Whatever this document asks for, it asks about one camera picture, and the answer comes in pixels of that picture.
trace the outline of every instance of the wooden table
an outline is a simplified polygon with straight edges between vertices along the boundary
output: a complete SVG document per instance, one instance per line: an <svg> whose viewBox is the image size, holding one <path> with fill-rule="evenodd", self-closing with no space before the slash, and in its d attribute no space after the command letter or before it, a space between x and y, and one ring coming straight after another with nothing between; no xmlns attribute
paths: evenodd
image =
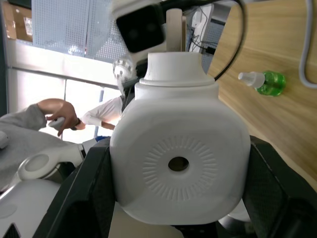
<svg viewBox="0 0 317 238"><path fill-rule="evenodd" d="M317 0L314 33L306 66L307 78L317 83ZM248 30L243 49L218 81L219 97L245 121L251 135L268 141L285 162L317 191L317 90L304 87L298 76L303 49L305 0L271 0L247 5ZM241 13L231 9L209 74L216 76L235 52ZM240 72L272 70L286 76L278 97L267 97L238 80Z"/></svg>

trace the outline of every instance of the person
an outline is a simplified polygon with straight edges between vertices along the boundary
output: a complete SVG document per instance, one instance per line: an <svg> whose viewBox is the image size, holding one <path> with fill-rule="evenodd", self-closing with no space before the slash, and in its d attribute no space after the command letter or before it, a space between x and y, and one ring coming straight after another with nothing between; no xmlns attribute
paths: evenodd
<svg viewBox="0 0 317 238"><path fill-rule="evenodd" d="M122 114L123 97L113 98L100 104L99 106L86 112L81 118L80 123L75 126L78 130L85 129L86 125L101 126L113 130L114 125L110 122L120 118Z"/></svg>
<svg viewBox="0 0 317 238"><path fill-rule="evenodd" d="M17 113L0 118L0 131L7 134L8 146L0 151L0 190L8 185L19 165L29 156L50 147L62 147L70 142L40 132L47 120L64 117L58 136L78 122L73 105L62 99L45 99Z"/></svg>

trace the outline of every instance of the gray sleeve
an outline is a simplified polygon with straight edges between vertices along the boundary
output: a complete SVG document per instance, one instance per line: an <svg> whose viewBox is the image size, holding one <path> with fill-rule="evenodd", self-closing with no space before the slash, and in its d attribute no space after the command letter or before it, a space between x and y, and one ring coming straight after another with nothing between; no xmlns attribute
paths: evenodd
<svg viewBox="0 0 317 238"><path fill-rule="evenodd" d="M30 105L23 111L9 113L0 118L0 122L23 127L31 130L39 130L46 127L46 118L38 105Z"/></svg>

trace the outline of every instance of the bottle cap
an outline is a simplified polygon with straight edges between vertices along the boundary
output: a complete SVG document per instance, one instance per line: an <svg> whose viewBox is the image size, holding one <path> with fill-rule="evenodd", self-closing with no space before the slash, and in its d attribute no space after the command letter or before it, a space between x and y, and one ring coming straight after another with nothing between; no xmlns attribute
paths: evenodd
<svg viewBox="0 0 317 238"><path fill-rule="evenodd" d="M264 84L265 75L260 72L239 73L238 79L250 87L260 88Z"/></svg>

